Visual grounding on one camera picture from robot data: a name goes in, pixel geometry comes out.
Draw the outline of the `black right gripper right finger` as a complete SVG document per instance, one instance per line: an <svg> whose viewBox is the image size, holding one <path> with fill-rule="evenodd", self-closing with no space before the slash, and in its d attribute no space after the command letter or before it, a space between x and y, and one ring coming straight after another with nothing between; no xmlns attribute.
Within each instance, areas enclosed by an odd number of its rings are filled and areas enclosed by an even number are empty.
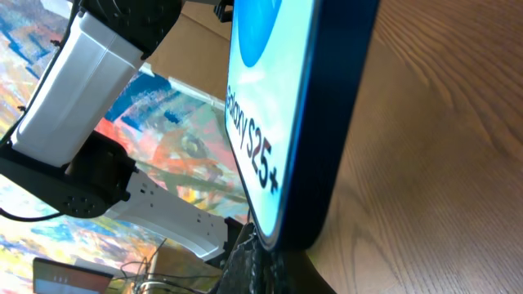
<svg viewBox="0 0 523 294"><path fill-rule="evenodd" d="M316 270L305 251L279 254L279 292L284 294L336 294Z"/></svg>

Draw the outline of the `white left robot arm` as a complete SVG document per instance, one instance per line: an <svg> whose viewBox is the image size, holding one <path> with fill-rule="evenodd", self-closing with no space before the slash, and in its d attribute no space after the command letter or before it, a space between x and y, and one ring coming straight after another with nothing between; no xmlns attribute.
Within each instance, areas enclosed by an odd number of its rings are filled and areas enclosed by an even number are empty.
<svg viewBox="0 0 523 294"><path fill-rule="evenodd" d="M129 221L223 268L241 225L172 195L96 125L177 22L181 1L75 1L30 102L1 139L1 173L56 216Z"/></svg>

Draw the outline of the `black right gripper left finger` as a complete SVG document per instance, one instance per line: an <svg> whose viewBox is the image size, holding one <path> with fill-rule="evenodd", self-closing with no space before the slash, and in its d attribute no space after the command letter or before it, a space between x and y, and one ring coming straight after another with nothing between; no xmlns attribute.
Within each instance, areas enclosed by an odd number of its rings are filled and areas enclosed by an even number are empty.
<svg viewBox="0 0 523 294"><path fill-rule="evenodd" d="M268 252L259 239L256 226L247 223L215 285L216 294L281 293L276 254Z"/></svg>

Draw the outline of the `blue Galaxy smartphone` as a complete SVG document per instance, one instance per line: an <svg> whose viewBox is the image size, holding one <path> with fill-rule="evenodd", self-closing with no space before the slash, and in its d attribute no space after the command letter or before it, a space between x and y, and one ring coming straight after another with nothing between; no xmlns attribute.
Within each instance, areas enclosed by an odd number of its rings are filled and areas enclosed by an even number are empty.
<svg viewBox="0 0 523 294"><path fill-rule="evenodd" d="M322 230L378 0L236 0L226 134L268 251Z"/></svg>

